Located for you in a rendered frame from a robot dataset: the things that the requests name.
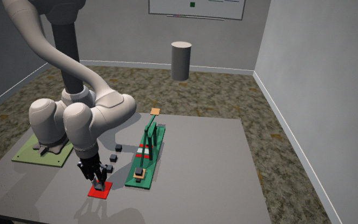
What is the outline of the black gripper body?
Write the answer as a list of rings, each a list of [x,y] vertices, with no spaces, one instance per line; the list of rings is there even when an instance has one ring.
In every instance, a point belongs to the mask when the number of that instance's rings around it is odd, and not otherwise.
[[[86,166],[89,167],[90,170],[92,170],[91,169],[92,166],[94,166],[96,168],[96,170],[98,170],[99,167],[101,166],[100,164],[102,164],[98,153],[95,156],[88,158],[88,159],[80,158],[80,161],[81,161],[82,165],[84,165],[85,167]]]

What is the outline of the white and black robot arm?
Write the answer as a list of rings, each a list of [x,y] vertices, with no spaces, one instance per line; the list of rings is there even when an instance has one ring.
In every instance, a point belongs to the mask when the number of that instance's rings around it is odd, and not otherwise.
[[[79,158],[93,157],[99,150],[97,138],[130,119],[137,108],[132,96],[112,90],[103,78],[79,62],[74,22],[85,2],[2,0],[32,51],[62,73],[65,88],[61,100],[42,98],[29,108],[30,125],[38,139],[32,148],[41,156],[46,152],[60,154],[70,141]],[[43,14],[51,23],[56,48],[45,38],[40,20]]]

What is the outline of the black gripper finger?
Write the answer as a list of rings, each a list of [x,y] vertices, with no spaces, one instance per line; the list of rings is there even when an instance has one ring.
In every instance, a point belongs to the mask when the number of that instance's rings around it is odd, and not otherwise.
[[[100,163],[99,163],[100,164]],[[101,190],[104,191],[105,189],[105,181],[107,179],[107,164],[103,165],[103,164],[100,164],[101,166],[101,170],[100,170],[100,167],[98,170],[96,170],[96,168],[94,166],[91,167],[91,169],[94,171],[94,173],[96,174],[98,180],[99,180],[99,184],[100,184],[100,187],[101,187]]]
[[[81,161],[79,161],[79,163],[77,164],[77,166],[81,169],[82,173],[84,174],[85,178],[88,180],[90,179],[92,185],[93,185],[93,188],[95,190],[95,185],[96,185],[96,178],[95,178],[95,175],[94,175],[94,171],[93,170],[90,170],[89,167],[85,167],[84,165],[81,164]]]

